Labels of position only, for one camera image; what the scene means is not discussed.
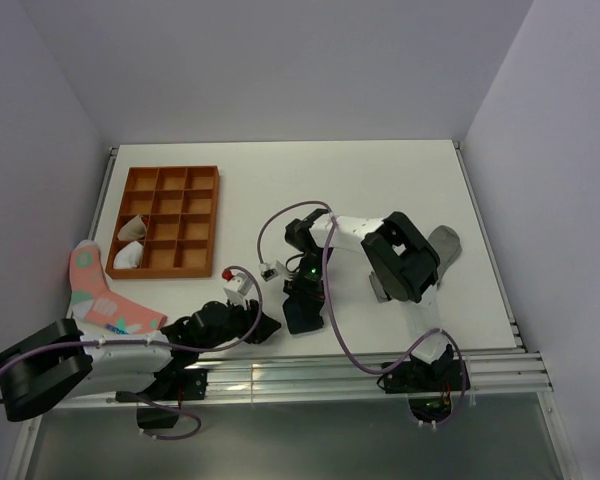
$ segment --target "white table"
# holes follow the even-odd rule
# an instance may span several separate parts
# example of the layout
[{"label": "white table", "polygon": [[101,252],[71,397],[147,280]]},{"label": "white table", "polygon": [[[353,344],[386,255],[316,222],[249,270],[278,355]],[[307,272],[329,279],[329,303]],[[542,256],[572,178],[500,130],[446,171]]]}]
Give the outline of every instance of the white table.
[{"label": "white table", "polygon": [[[471,198],[451,141],[361,141],[123,145],[113,168],[96,230],[103,264],[130,167],[217,165],[220,199],[213,277],[111,280],[109,287],[172,322],[210,300],[224,302],[220,274],[242,265],[258,273],[256,237],[276,211],[302,200],[324,200],[337,214],[382,217],[406,213],[427,236],[440,224],[454,228],[463,253],[438,294],[443,328],[466,350],[515,348]],[[301,208],[275,221],[263,241],[265,259],[297,253],[285,244],[284,226],[312,211]],[[379,304],[371,290],[366,257],[337,251],[329,263],[336,318],[356,353],[404,351],[412,342],[396,302]],[[265,344],[240,345],[222,358],[279,358],[341,354],[329,322],[292,337],[284,325],[280,279],[261,282],[265,312],[283,323]]]}]

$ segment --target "gray floor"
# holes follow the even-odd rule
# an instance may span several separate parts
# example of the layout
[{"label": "gray floor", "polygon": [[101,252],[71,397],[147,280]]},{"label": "gray floor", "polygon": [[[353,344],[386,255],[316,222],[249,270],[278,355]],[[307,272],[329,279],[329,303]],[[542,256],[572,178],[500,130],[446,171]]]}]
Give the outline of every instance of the gray floor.
[{"label": "gray floor", "polygon": [[[199,407],[180,442],[138,436],[135,413],[46,415],[30,480],[557,479],[535,395],[478,397],[433,434],[404,401]],[[181,427],[190,426],[181,421]]]}]

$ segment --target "wall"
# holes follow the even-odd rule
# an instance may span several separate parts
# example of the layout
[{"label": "wall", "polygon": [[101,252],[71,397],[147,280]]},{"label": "wall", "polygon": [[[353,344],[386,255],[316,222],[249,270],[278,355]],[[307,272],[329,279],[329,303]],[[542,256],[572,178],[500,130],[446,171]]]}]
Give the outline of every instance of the wall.
[{"label": "wall", "polygon": [[[64,315],[105,156],[22,7],[0,0],[0,351]],[[0,478],[18,430],[0,406]]]},{"label": "wall", "polygon": [[112,144],[464,138],[531,0],[21,0]]},{"label": "wall", "polygon": [[524,338],[600,479],[600,0],[536,0],[465,158]]}]

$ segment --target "gray sock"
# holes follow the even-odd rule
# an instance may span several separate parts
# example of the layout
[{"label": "gray sock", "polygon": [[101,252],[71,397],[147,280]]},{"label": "gray sock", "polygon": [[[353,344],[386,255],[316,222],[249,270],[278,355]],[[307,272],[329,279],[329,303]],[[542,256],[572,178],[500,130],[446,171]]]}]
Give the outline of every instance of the gray sock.
[{"label": "gray sock", "polygon": [[431,232],[428,240],[440,257],[440,266],[438,267],[438,284],[440,284],[447,269],[462,253],[460,237],[453,228],[440,225]]}]

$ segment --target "wooden tray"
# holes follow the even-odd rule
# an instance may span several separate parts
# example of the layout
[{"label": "wooden tray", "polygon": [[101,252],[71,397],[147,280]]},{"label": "wooden tray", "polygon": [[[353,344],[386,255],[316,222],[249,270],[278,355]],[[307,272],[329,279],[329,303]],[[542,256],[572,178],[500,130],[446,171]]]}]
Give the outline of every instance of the wooden tray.
[{"label": "wooden tray", "polygon": [[[113,232],[107,274],[113,279],[197,278],[212,273],[220,176],[217,167],[130,168]],[[148,221],[138,268],[116,270],[129,242],[117,239],[136,215]]]}]

